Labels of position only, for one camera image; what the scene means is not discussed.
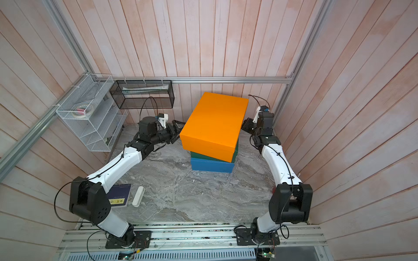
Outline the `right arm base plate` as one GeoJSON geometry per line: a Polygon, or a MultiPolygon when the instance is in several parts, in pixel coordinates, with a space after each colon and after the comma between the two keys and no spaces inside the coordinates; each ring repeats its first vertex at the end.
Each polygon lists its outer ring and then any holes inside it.
{"type": "Polygon", "coordinates": [[[255,228],[247,228],[246,226],[239,225],[234,228],[234,233],[238,246],[277,246],[280,244],[280,238],[276,231],[261,233],[255,228]]]}

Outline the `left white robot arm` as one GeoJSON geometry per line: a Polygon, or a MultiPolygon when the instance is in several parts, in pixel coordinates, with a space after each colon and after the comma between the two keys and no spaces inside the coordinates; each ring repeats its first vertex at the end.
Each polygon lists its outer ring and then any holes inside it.
{"type": "Polygon", "coordinates": [[[176,120],[167,123],[162,115],[142,119],[138,132],[117,157],[88,177],[72,181],[69,211],[107,232],[115,246],[135,246],[133,225],[112,210],[107,194],[132,167],[156,152],[156,145],[162,148],[176,142],[184,125],[176,120]]]}

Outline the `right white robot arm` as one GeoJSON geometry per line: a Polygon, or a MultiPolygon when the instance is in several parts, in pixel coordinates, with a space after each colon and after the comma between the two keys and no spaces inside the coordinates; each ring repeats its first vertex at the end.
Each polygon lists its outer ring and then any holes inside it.
{"type": "Polygon", "coordinates": [[[267,106],[257,107],[253,119],[244,120],[242,130],[250,134],[250,144],[267,162],[275,182],[275,190],[268,204],[268,212],[256,217],[250,227],[251,240],[261,245],[277,242],[273,233],[288,223],[308,221],[313,189],[295,174],[284,154],[278,137],[273,134],[274,114],[267,106]]]}

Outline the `orange shoebox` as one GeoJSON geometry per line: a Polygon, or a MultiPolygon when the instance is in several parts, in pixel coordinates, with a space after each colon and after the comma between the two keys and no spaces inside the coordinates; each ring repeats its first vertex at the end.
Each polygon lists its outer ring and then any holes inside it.
{"type": "Polygon", "coordinates": [[[231,163],[248,102],[204,93],[180,133],[183,149],[231,163]]]}

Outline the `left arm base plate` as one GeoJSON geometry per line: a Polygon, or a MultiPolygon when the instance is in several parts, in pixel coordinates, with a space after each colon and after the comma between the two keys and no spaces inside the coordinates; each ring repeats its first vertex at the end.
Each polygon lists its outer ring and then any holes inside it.
{"type": "Polygon", "coordinates": [[[109,234],[105,249],[146,249],[150,245],[151,231],[127,231],[122,237],[109,234]]]}

